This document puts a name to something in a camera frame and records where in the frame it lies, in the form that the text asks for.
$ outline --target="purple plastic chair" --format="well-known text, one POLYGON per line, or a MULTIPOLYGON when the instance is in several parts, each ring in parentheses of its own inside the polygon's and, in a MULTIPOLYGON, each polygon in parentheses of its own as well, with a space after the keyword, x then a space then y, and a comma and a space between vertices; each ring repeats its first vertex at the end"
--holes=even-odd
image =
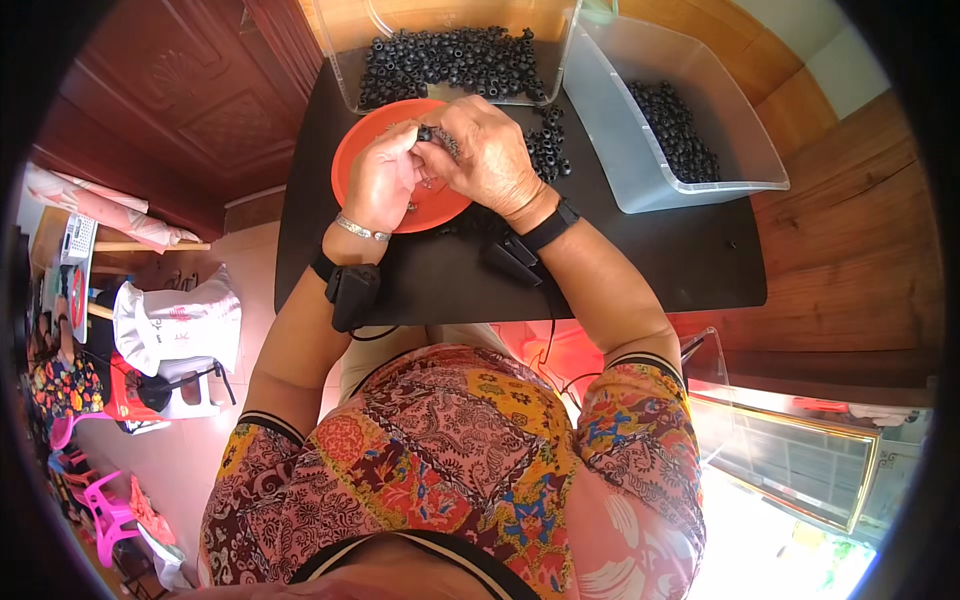
POLYGON ((79 417, 67 417, 66 419, 54 419, 54 424, 50 427, 50 448, 62 450, 73 435, 73 428, 78 422, 84 419, 113 419, 107 413, 85 413, 79 417))
POLYGON ((84 490, 86 506, 93 513, 93 526, 97 530, 97 558, 106 568, 113 566, 113 545, 116 542, 140 535, 137 529, 120 529, 124 523, 136 522, 136 517, 130 510, 130 503, 116 497, 108 500, 106 494, 100 489, 107 481, 119 474, 120 471, 115 471, 106 477, 101 477, 84 490))

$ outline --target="red wooden door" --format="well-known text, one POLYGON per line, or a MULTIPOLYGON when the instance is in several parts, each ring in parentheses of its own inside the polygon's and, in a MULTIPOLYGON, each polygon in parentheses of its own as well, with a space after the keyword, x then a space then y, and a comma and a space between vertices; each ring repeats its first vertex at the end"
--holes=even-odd
POLYGON ((224 203, 285 182, 306 100, 243 0, 120 0, 63 81, 36 161, 210 238, 224 203))

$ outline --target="person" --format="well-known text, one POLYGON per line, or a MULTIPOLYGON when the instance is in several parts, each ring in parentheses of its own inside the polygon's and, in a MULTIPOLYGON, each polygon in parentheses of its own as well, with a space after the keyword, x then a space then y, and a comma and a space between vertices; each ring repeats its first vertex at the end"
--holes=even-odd
MULTIPOLYGON (((420 122, 396 124, 353 164, 351 222, 393 231, 415 185, 434 176, 518 234, 557 209, 498 108, 469 96, 421 122, 452 135, 457 158, 418 142, 420 122)), ((337 223, 323 239, 336 265, 377 264, 387 246, 337 223)), ((587 221, 540 259, 605 357, 575 429, 557 392, 486 328, 351 341, 307 268, 260 351, 204 511, 201 580, 229 588, 198 594, 684 597, 705 527, 677 336, 640 273, 587 221), (318 424, 341 358, 356 385, 318 424)))
POLYGON ((42 313, 28 347, 30 394, 48 426, 53 419, 104 410, 103 384, 93 364, 77 348, 67 310, 67 299, 57 296, 53 311, 57 339, 50 318, 42 313))

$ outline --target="orange bowl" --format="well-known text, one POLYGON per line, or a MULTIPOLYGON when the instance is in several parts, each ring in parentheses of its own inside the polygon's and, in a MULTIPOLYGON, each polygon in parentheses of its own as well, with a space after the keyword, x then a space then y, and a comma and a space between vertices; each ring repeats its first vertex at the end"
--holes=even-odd
MULTIPOLYGON (((353 160, 364 148, 384 133, 394 123, 417 119, 436 107, 444 105, 440 100, 429 98, 415 98, 401 100, 385 107, 380 107, 360 119, 354 125, 337 147, 333 155, 333 168, 330 170, 330 182, 333 184, 333 195, 340 206, 344 205, 350 183, 350 166, 353 160)), ((470 206, 470 198, 453 191, 441 178, 434 178, 430 187, 417 185, 413 197, 410 199, 416 210, 407 211, 407 215, 400 222, 400 227, 394 233, 413 233, 442 225, 470 206)))

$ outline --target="tabletop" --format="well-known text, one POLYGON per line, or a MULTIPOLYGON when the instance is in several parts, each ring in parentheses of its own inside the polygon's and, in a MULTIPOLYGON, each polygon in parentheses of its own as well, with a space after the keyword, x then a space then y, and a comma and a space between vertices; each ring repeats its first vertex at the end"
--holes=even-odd
MULTIPOLYGON (((747 197, 723 204, 638 214, 619 210, 584 126, 566 94, 564 157, 573 173, 553 186, 643 273, 666 312, 759 306, 766 274, 747 197)), ((501 107, 524 129, 539 128, 531 107, 501 107)), ((274 308, 279 312, 313 261, 340 206, 330 185, 333 155, 359 120, 344 104, 325 65, 303 117, 287 181, 276 252, 274 308)), ((365 324, 455 324, 572 317, 546 276, 530 287, 482 264, 478 235, 429 231, 399 234, 380 263, 381 287, 365 324)), ((615 294, 616 290, 598 290, 615 294)))

